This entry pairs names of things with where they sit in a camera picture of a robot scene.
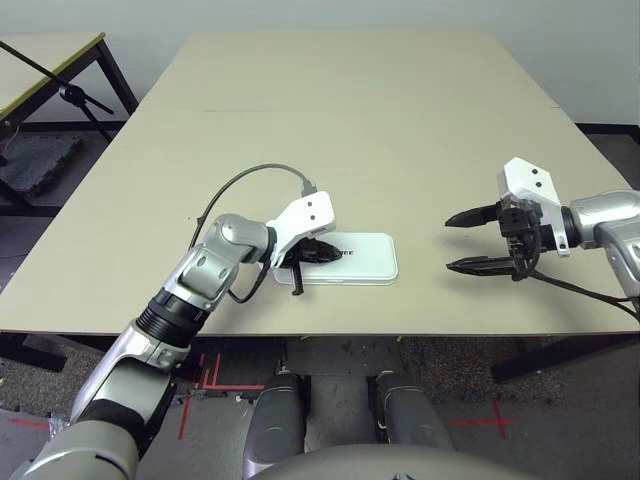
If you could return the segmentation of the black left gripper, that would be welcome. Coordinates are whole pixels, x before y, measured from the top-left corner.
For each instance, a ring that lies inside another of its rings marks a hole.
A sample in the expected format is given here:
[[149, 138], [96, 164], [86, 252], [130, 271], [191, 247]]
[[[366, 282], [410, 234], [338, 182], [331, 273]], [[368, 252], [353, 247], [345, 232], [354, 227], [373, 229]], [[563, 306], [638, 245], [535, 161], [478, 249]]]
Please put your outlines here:
[[[302, 257], [309, 250], [309, 239], [302, 239], [296, 243], [283, 257], [280, 264], [281, 269], [287, 269], [290, 271], [293, 283], [293, 296], [299, 296], [304, 293], [304, 285], [301, 272]], [[311, 264], [326, 264], [331, 263], [342, 258], [342, 252], [334, 245], [331, 245], [323, 241], [314, 241], [313, 247], [316, 252], [307, 253], [305, 255], [305, 262]]]

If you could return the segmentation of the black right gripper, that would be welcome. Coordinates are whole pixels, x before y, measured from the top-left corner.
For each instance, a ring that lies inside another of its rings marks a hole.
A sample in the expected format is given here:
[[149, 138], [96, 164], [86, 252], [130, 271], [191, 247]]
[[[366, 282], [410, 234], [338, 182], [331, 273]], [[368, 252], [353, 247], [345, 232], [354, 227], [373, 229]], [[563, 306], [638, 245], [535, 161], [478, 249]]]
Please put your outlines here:
[[466, 257], [450, 262], [446, 267], [453, 272], [473, 276], [508, 275], [513, 281], [531, 276], [542, 251], [541, 209], [534, 202], [511, 202], [502, 207], [498, 201], [472, 208], [451, 216], [445, 226], [472, 228], [497, 219], [511, 257]]

